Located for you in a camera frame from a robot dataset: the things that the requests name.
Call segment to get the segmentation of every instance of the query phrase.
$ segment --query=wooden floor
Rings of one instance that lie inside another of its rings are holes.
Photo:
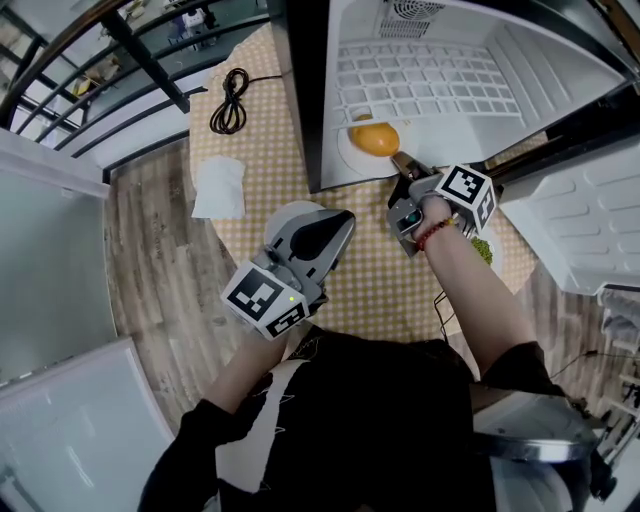
[[[234,264],[211,222],[191,218],[195,194],[188,160],[188,141],[180,141],[120,168],[106,206],[116,328],[120,336],[133,338],[174,430],[240,338],[219,298]],[[595,298],[561,292],[541,264],[517,297],[536,327],[550,374],[587,350],[605,351]],[[461,335],[451,343],[469,360]],[[620,394],[617,375],[623,367],[633,374],[632,364],[623,358],[580,358],[556,382],[602,413],[607,408],[602,397]]]

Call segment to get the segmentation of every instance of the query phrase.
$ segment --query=bracelet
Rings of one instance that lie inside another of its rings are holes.
[[[437,224],[434,224],[433,226],[431,226],[431,229],[427,231],[425,235],[416,242],[416,245],[418,246],[418,250],[424,251],[424,245],[427,243],[427,239],[431,235],[433,235],[436,231],[442,229],[445,226],[453,226],[453,224],[454,224],[453,217],[449,217],[448,219],[440,221]]]

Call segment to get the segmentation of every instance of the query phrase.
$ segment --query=person's left arm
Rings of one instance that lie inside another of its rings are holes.
[[[282,360],[287,338],[267,341],[255,332],[247,335],[203,399],[182,417],[178,436],[147,480],[138,511],[200,512],[218,492],[215,449],[233,438],[233,414]]]

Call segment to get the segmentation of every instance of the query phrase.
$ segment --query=hand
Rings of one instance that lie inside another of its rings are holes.
[[[430,195],[422,202],[422,213],[424,215],[422,224],[411,234],[416,241],[420,240],[432,226],[451,217],[451,207],[442,197]]]

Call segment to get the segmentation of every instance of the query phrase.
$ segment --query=white shelf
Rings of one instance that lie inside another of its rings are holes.
[[[332,128],[462,113],[521,117],[485,48],[422,41],[340,45]],[[371,114],[373,120],[360,121]]]

